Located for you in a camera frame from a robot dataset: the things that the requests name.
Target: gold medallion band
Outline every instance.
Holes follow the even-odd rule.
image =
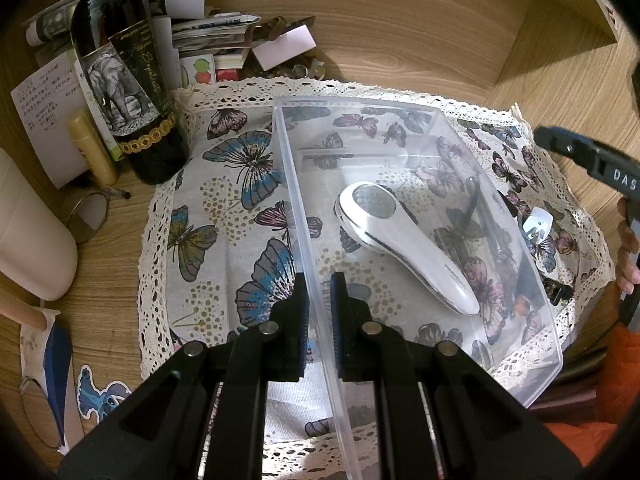
[[[173,112],[167,115],[167,118],[160,123],[157,128],[151,130],[148,134],[141,136],[137,140],[130,140],[129,142],[119,142],[120,149],[129,155],[130,153],[140,153],[142,150],[150,148],[156,142],[160,140],[171,131],[171,128],[175,126],[175,114]]]

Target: wine bottle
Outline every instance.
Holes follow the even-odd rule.
[[[143,0],[80,0],[71,37],[111,133],[137,176],[169,180],[188,147],[162,80]]]

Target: transparent plastic box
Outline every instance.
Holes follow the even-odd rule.
[[[350,478],[376,468],[371,384],[337,374],[329,282],[345,273],[351,296],[407,340],[452,340],[524,406],[562,367],[552,308],[516,221],[472,153],[436,108],[366,99],[289,97],[274,102],[274,163],[291,208],[296,270],[305,273],[316,342]],[[334,203],[349,184],[385,186],[424,236],[462,270],[480,313],[459,314],[395,257],[361,246]],[[518,373],[505,372],[514,362]]]

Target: round mirror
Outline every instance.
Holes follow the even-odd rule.
[[[66,225],[76,243],[95,236],[107,219],[108,206],[109,199],[100,192],[91,193],[76,204]]]

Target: human hand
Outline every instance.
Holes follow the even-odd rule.
[[[640,269],[637,259],[632,254],[640,253],[640,240],[636,238],[634,232],[626,224],[626,198],[618,200],[618,211],[625,218],[618,224],[618,234],[622,246],[618,250],[618,262],[616,263],[616,283],[620,290],[631,294],[634,285],[640,283]]]

